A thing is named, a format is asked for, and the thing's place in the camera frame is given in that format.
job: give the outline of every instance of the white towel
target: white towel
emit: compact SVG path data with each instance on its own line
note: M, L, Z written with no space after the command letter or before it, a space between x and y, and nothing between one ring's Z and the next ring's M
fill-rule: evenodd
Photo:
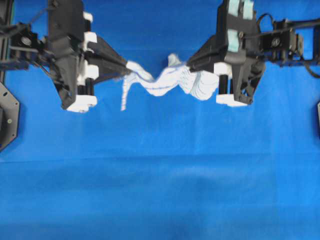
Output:
M151 95L160 97L176 86L180 86L186 94L205 101L212 97L219 85L219 77L207 71L191 73L189 67L182 63L176 54L168 57L168 67L165 68L157 79L145 71L138 63L128 61L130 75L123 78L123 94L121 110L127 105L129 90L134 83L140 83Z

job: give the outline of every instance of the black metal bracket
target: black metal bracket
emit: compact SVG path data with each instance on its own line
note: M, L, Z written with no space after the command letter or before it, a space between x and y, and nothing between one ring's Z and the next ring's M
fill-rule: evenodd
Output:
M18 100L0 83L0 151L17 137L19 109Z

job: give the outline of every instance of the robotic arm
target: robotic arm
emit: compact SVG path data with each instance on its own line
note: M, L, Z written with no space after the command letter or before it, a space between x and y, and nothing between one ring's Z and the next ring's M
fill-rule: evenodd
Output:
M269 16L273 31L261 32L260 22ZM313 28L313 58L304 59L304 38L296 29ZM256 19L251 0L224 0L218 8L217 32L187 62L192 72L219 75L217 102L230 106L250 105L266 70L266 62L280 67L320 64L320 19L274 21L270 14Z
M0 0L0 151L17 137L20 103L5 87L5 72L41 68L57 90L64 110L85 113L97 105L94 85L131 70L100 36L82 0L48 0L27 24L11 25L14 0ZM32 23L48 11L48 36L39 40Z

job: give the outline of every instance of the blue fabric surface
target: blue fabric surface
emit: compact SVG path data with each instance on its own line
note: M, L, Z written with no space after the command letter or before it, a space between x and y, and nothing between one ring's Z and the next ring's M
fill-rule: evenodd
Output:
M16 0L16 21L46 2ZM221 1L84 3L93 31L156 77L170 53L187 60L216 32ZM255 9L303 20L318 18L320 4L257 0ZM45 16L33 30L47 33ZM6 83L22 106L19 137L0 154L0 240L320 239L320 81L303 67L268 63L245 108L134 85L120 112L122 83L109 81L81 115L60 108L40 69L9 72Z

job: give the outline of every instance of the white plastic part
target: white plastic part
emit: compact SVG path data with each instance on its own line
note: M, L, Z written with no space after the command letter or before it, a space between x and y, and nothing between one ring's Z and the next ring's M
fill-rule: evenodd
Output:
M235 101L235 96L233 94L221 94L216 96L217 104L226 104L229 107L246 107L245 103Z
M229 79L232 79L232 66L225 62L217 62L214 64L213 71L215 75L228 75Z
M75 102L68 107L67 111L75 113L86 113L90 107L95 107L98 104L98 100L95 96L89 95L77 95Z
M88 43L98 43L98 37L95 32L87 31L84 33L83 51L92 51L88 48Z
M91 13L88 13L88 12L86 12L86 11L83 12L83 18L84 18L85 20L90 21L91 23L93 23L93 21L94 21L94 16L92 16Z
M165 68L157 79L146 72L139 64L129 61L127 68L132 73L123 79L123 94L121 110L127 105L127 96L134 83L140 83L151 95L163 96L176 86L180 86L186 94L205 101L212 97L219 85L219 77L210 72L190 72L188 66L183 64L175 54L168 57L168 67Z
M96 80L99 77L99 67L96 65L88 64L87 60L83 61L83 65L80 68L80 73L77 78L78 86L85 86L86 79L94 79Z

